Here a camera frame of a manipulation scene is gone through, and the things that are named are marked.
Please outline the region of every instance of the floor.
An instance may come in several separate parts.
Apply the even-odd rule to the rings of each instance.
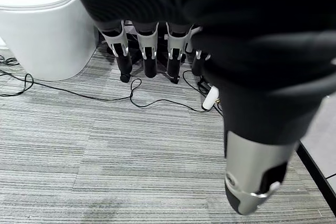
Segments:
[[[81,73],[49,84],[102,98],[128,96],[130,84],[119,81],[105,51],[100,45]],[[20,66],[0,67],[24,76]],[[143,79],[135,102],[166,98],[200,107],[201,96],[183,80],[145,78],[141,63],[133,69]],[[0,78],[2,92],[22,86]],[[0,106],[0,223],[336,223],[297,155],[281,190],[255,214],[236,214],[225,197],[216,111],[164,102],[139,109],[39,86],[1,98]]]

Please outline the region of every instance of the power cord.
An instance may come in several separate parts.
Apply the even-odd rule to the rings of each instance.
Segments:
[[[192,87],[193,89],[195,89],[190,83],[188,83],[186,81],[186,79],[184,78],[184,74],[185,72],[183,72],[183,79],[185,80],[185,82],[190,86]],[[55,89],[55,90],[59,90],[59,91],[64,91],[64,92],[68,92],[68,93],[71,93],[71,94],[74,94],[74,95],[77,95],[77,96],[80,96],[80,97],[83,97],[83,98],[88,98],[88,99],[92,99],[92,100],[97,100],[97,101],[104,101],[104,102],[116,102],[116,101],[121,101],[121,100],[126,100],[126,99],[130,99],[130,102],[138,107],[138,108],[146,108],[146,107],[149,107],[157,102],[169,102],[169,103],[173,103],[173,104],[176,104],[176,105],[180,105],[180,106],[184,106],[192,111],[195,111],[195,112],[198,112],[198,113],[204,113],[204,112],[208,112],[209,110],[197,110],[197,109],[194,109],[193,107],[190,107],[186,104],[182,104],[182,103],[179,103],[179,102],[175,102],[175,101],[171,101],[171,100],[168,100],[168,99],[159,99],[159,100],[156,100],[154,102],[151,102],[149,104],[146,104],[146,105],[139,105],[139,104],[136,104],[132,98],[134,96],[134,91],[140,87],[140,85],[142,84],[142,80],[137,78],[135,80],[132,81],[131,83],[131,93],[128,97],[122,97],[122,98],[116,98],[116,99],[105,99],[105,98],[97,98],[97,97],[92,97],[92,96],[89,96],[89,95],[84,95],[84,94],[80,94],[80,93],[76,93],[76,92],[73,92],[73,91],[70,91],[70,90],[66,90],[66,89],[62,89],[62,88],[57,88],[57,87],[53,87],[53,86],[49,86],[49,85],[46,85],[46,84],[43,84],[43,83],[40,83],[40,82],[36,82],[34,81],[34,78],[31,74],[26,74],[25,75],[25,78],[22,79],[22,78],[19,78],[19,77],[16,77],[15,75],[13,75],[12,73],[8,73],[4,70],[1,70],[0,69],[0,76],[11,76],[13,77],[14,79],[16,80],[19,80],[19,81],[22,81],[24,83],[24,88],[22,91],[20,92],[17,92],[15,94],[0,94],[0,97],[13,97],[13,96],[17,96],[17,95],[21,95],[23,94],[24,92],[26,92],[27,90],[29,90],[33,85],[40,85],[40,86],[43,86],[43,87],[46,87],[46,88],[50,88],[50,89]],[[133,87],[133,84],[136,82],[136,81],[139,81],[139,84],[136,86],[136,87]]]
[[[0,64],[4,64],[4,65],[7,65],[7,66],[19,65],[16,58],[10,57],[8,59],[5,59],[5,57],[3,57],[2,55],[0,55]]]
[[[187,83],[192,89],[194,89],[195,91],[197,91],[198,93],[200,93],[203,97],[206,97],[206,95],[201,92],[200,90],[198,90],[197,88],[195,88],[194,86],[192,86],[186,79],[185,79],[185,76],[184,74],[187,73],[187,72],[192,72],[191,70],[186,70],[183,72],[182,74],[182,78],[183,80],[185,81],[185,83]],[[217,108],[215,106],[213,106],[213,108],[218,112],[218,114],[220,114],[221,116],[223,116],[223,114],[221,113],[221,109],[219,108],[218,104],[217,104]]]

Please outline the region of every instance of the striped carpet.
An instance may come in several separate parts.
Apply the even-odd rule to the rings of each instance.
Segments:
[[[119,81],[105,51],[100,45],[81,73],[48,84],[102,98],[128,96],[130,83]],[[24,76],[20,66],[0,68]],[[142,63],[133,75],[143,80],[134,94],[138,104],[165,98],[200,107],[201,95],[183,80],[145,78]],[[0,78],[1,93],[22,87]],[[236,214],[225,197],[216,111],[165,102],[140,109],[39,86],[1,98],[0,106],[0,223],[336,223],[297,155],[280,191],[255,214]]]

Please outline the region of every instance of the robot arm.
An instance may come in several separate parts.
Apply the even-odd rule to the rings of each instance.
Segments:
[[[279,188],[321,100],[336,90],[336,0],[81,1],[105,36],[116,20],[167,22],[171,77],[179,74],[188,24],[202,27],[192,47],[211,55],[202,71],[219,89],[227,198],[238,213],[254,212]],[[155,29],[137,32],[146,68],[155,56]]]

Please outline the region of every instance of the white toilet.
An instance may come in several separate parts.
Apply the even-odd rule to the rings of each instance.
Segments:
[[[0,0],[0,37],[34,78],[78,74],[98,43],[80,0]]]

